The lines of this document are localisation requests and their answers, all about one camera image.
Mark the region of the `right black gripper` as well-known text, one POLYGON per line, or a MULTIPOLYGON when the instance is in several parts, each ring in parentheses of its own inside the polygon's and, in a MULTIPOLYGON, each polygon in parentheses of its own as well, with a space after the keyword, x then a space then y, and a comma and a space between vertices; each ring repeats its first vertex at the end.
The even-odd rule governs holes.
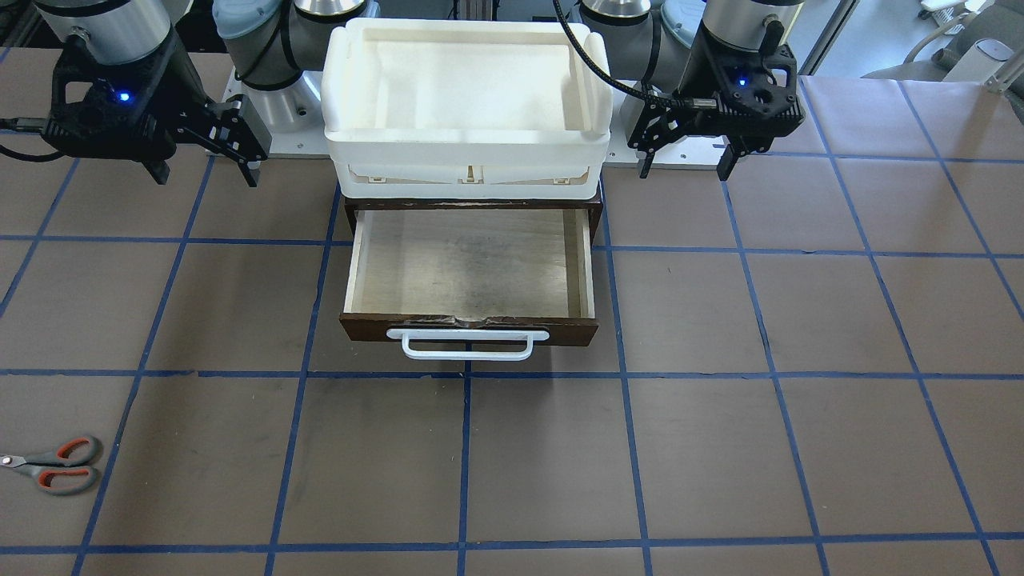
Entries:
POLYGON ((157 186, 170 178, 176 145, 234 162, 247 186, 270 156, 270 129, 248 96, 210 102, 176 32, 136 61, 103 65, 73 35, 54 68, 44 142, 75 158, 140 161, 157 186))

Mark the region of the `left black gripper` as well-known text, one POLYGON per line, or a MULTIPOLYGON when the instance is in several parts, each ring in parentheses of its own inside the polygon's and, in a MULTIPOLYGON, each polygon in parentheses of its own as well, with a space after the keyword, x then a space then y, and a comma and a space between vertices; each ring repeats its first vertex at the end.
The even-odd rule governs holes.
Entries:
POLYGON ((713 108, 679 110, 658 102, 635 102, 626 112, 626 145, 638 154, 638 176, 647 178, 656 153, 686 136, 724 136, 717 175, 727 182, 749 153, 768 152, 776 138, 803 122, 798 102, 796 58, 782 42, 784 25, 764 20, 752 49, 739 49, 698 27, 677 92, 681 98, 709 99, 713 108))

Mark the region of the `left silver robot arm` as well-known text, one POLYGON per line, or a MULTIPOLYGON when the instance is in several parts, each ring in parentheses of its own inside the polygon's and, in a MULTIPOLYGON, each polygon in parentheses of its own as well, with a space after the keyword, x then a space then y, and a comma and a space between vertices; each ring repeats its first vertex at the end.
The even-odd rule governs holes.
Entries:
POLYGON ((724 143, 714 170, 731 176, 803 123, 790 30, 801 1, 578 1, 571 20, 604 39, 617 102, 611 145, 644 178, 681 161, 682 142, 724 143))

